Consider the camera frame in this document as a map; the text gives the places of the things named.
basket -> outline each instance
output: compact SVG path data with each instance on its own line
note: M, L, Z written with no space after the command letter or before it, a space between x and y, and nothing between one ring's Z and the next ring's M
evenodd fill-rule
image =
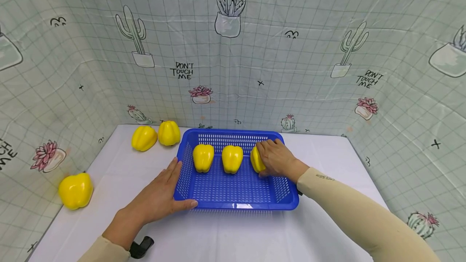
M259 178L249 155L257 142L280 139L274 131L190 129L183 134L178 160L183 161L175 200L195 199L198 209L292 210L298 206L296 185L286 177ZM194 168L193 149L199 144L214 146L214 161L208 173ZM241 146L244 156L236 174L223 171L222 150Z

black object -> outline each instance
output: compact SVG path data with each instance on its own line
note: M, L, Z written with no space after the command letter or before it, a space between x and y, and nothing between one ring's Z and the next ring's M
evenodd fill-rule
M141 259L144 257L147 250L154 244L154 240L151 237L144 237L143 241L139 245L135 241L131 244L129 248L129 254L134 259Z

bell pepper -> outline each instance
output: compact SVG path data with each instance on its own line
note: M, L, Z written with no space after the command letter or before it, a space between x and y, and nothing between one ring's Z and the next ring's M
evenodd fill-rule
M131 146L137 151L147 151L157 142L157 132L147 125L138 127L131 139Z
M79 173L71 175L61 181L58 194L65 207L70 210L85 207L94 191L89 174Z
M194 167L199 173L207 173L214 160L214 147L212 145L199 144L193 151Z
M261 156L259 155L257 146L254 146L254 148L252 149L250 157L251 157L252 167L254 168L254 171L256 173L259 173L260 171L265 170L265 165L262 162Z
M238 172L243 161L243 149L239 146L226 146L222 151L223 170L225 173Z
M159 128L159 141L162 145L172 146L181 139L180 128L172 120L164 121Z

arm sleeve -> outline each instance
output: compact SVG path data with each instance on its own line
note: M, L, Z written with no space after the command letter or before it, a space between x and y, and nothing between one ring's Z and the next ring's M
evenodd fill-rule
M129 252L100 236L78 262L127 262Z
M427 243L402 220L359 191L314 168L298 179L297 186L374 262L440 262Z

white table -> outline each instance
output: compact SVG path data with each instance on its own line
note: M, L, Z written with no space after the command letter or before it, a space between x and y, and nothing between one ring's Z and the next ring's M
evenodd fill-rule
M88 173L95 191L89 205L62 208L34 250L30 262L76 262L126 206L178 151L159 142L147 152L131 148L137 125L119 125ZM282 134L294 155L310 166L357 189L386 207L345 137ZM305 196L290 212L191 211L146 225L155 244L139 261L157 262L370 262L371 257L341 232Z

